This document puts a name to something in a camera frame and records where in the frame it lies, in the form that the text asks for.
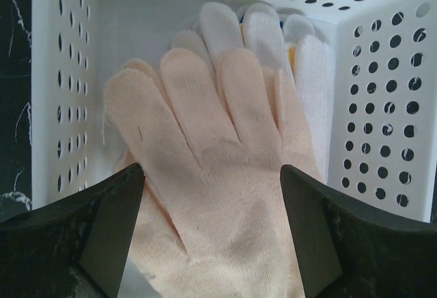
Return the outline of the cream knit glove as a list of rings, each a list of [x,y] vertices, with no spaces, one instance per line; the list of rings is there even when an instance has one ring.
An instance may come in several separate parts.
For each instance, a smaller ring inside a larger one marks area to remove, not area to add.
[[[104,108],[147,183],[130,257],[163,297],[303,297],[280,170],[319,177],[286,73],[247,49],[216,75],[186,49],[125,68]]]

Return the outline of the orange dotted glove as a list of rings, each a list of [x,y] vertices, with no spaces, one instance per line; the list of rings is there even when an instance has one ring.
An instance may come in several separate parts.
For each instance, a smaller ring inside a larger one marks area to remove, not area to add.
[[[222,52],[239,47],[254,52],[261,65],[283,69],[296,86],[317,166],[323,183],[328,182],[335,61],[331,48],[316,36],[307,17],[281,16],[265,3],[234,12],[223,3],[208,2],[194,28],[177,33],[171,47],[194,52],[210,71],[218,66]]]

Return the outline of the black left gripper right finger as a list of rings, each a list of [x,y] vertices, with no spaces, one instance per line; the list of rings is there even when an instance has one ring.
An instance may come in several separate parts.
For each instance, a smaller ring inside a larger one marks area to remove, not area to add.
[[[306,297],[435,297],[436,225],[280,173]]]

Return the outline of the white plastic storage basket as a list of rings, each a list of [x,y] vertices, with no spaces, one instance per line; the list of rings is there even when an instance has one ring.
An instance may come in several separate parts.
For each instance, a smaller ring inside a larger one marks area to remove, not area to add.
[[[32,0],[33,208],[115,171],[105,82],[128,59],[157,64],[208,1],[308,16],[336,60],[329,185],[436,219],[436,0]]]

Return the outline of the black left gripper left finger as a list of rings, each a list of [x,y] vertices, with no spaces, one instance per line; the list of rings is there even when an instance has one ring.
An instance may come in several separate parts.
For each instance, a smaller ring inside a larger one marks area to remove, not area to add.
[[[116,297],[143,187],[135,163],[1,222],[1,296]]]

